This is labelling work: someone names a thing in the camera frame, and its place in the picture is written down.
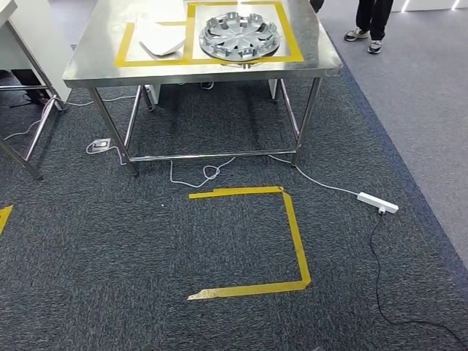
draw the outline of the yellow tape square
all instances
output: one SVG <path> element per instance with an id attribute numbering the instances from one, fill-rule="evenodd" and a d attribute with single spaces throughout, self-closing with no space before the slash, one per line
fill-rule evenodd
<path id="1" fill-rule="evenodd" d="M 231 195 L 249 195 L 249 194 L 272 194 L 281 193 L 285 202 L 286 214 L 289 222 L 292 242 L 294 244 L 294 250 L 297 258 L 299 271 L 300 272 L 300 280 L 295 282 L 279 282 L 267 284 L 254 284 L 244 285 L 239 287 L 217 287 L 211 289 L 203 289 L 195 295 L 190 295 L 187 300 L 202 300 L 207 298 L 228 298 L 232 296 L 244 295 L 258 295 L 258 294 L 270 294 L 270 293 L 284 293 L 287 291 L 303 290 L 310 284 L 310 274 L 307 267 L 307 261 L 299 234 L 299 228 L 294 215 L 294 208 L 291 196 L 286 193 L 281 186 L 257 186 L 251 188 L 223 188 L 214 189 L 212 192 L 199 192 L 189 194 L 189 199 L 200 199 L 206 197 L 219 197 L 219 196 L 231 196 Z"/>
<path id="2" fill-rule="evenodd" d="M 183 54 L 181 59 L 174 60 L 148 60 L 148 61 L 127 61 L 127 55 L 130 48 L 131 39 L 134 32 L 134 23 L 127 23 L 122 41 L 120 43 L 114 66 L 115 67 L 152 67 L 152 66 L 177 66 L 189 64 L 228 64 L 218 58 L 193 58 L 193 44 L 195 32 L 195 15 L 197 6 L 226 6 L 238 5 L 236 1 L 224 2 L 189 2 L 187 4 L 187 20 L 183 22 L 160 22 L 164 26 L 186 26 L 186 44 L 183 47 Z M 258 64 L 266 62 L 303 62 L 304 59 L 300 53 L 293 30 L 291 28 L 288 16 L 285 12 L 281 1 L 244 1 L 241 4 L 251 5 L 273 5 L 278 14 L 285 39 L 288 46 L 289 55 L 287 56 L 266 56 L 257 58 L 254 60 L 246 61 L 244 64 Z"/>

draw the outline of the sneaker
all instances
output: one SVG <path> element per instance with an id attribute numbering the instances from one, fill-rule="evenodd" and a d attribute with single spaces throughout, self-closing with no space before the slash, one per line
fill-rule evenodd
<path id="1" fill-rule="evenodd" d="M 214 86 L 214 82 L 200 83 L 200 87 L 203 90 L 211 90 Z"/>
<path id="2" fill-rule="evenodd" d="M 367 49 L 368 53 L 371 53 L 373 55 L 380 53 L 380 51 L 382 51 L 382 42 L 380 40 L 373 40 Z"/>
<path id="3" fill-rule="evenodd" d="M 361 28 L 356 27 L 353 31 L 349 31 L 344 36 L 346 42 L 353 42 L 357 39 L 366 39 L 368 38 L 368 31 L 362 31 Z"/>

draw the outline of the floor outlet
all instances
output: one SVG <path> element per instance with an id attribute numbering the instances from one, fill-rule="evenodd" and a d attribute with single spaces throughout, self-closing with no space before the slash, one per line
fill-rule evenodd
<path id="1" fill-rule="evenodd" d="M 110 138 L 97 139 L 91 145 L 91 152 L 106 151 L 110 147 Z"/>

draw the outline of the person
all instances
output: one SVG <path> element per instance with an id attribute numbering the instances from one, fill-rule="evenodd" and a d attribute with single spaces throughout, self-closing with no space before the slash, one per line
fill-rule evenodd
<path id="1" fill-rule="evenodd" d="M 357 28 L 344 36 L 347 42 L 368 38 L 371 32 L 371 45 L 368 53 L 377 54 L 382 51 L 382 39 L 385 36 L 393 0 L 359 0 L 356 15 Z"/>
<path id="2" fill-rule="evenodd" d="M 315 13 L 318 13 L 322 6 L 325 0 L 310 0 L 310 5 L 315 11 Z"/>

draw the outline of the gray floor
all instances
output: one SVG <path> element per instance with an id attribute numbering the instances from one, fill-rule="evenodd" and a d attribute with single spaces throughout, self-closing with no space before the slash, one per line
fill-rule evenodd
<path id="1" fill-rule="evenodd" d="M 310 83 L 287 82 L 298 116 Z M 108 98 L 134 90 L 102 92 Z M 269 94 L 266 82 L 220 83 L 212 91 L 165 86 L 155 111 L 140 108 L 131 149 L 144 155 L 291 143 L 284 104 Z M 0 98 L 8 108 L 20 94 Z M 74 90 L 71 101 L 89 96 Z M 226 103 L 236 108 L 226 110 Z M 131 100 L 108 104 L 121 131 L 131 106 Z M 2 135 L 17 132 L 23 127 L 17 121 L 30 123 L 37 112 L 26 106 L 2 113 Z M 395 321 L 441 322 L 468 343 L 468 300 L 446 265 L 456 253 L 441 251 L 446 236 L 439 233 L 438 242 L 426 227 L 431 213 L 417 212 L 416 195 L 374 132 L 377 119 L 349 71 L 324 82 L 314 112 L 300 158 L 304 171 L 402 207 L 384 217 L 374 237 L 385 313 Z M 442 329 L 391 326 L 379 314 L 377 264 L 368 245 L 378 220 L 375 208 L 264 156 L 236 159 L 206 189 L 285 188 L 312 283 L 299 292 L 186 301 L 206 287 L 297 279 L 282 198 L 189 200 L 196 190 L 171 184 L 168 162 L 140 165 L 140 176 L 134 179 L 115 153 L 84 152 L 91 140 L 107 134 L 94 106 L 53 116 L 34 155 L 43 182 L 31 181 L 0 154 L 0 206 L 14 204 L 0 237 L 5 350 L 137 351 L 148 343 L 161 351 L 463 350 Z M 30 136 L 12 141 L 23 149 Z M 175 162 L 174 177 L 199 182 L 205 164 Z"/>
<path id="2" fill-rule="evenodd" d="M 319 17 L 468 266 L 468 10 L 393 13 L 371 56 L 343 40 L 357 3 L 326 0 Z"/>

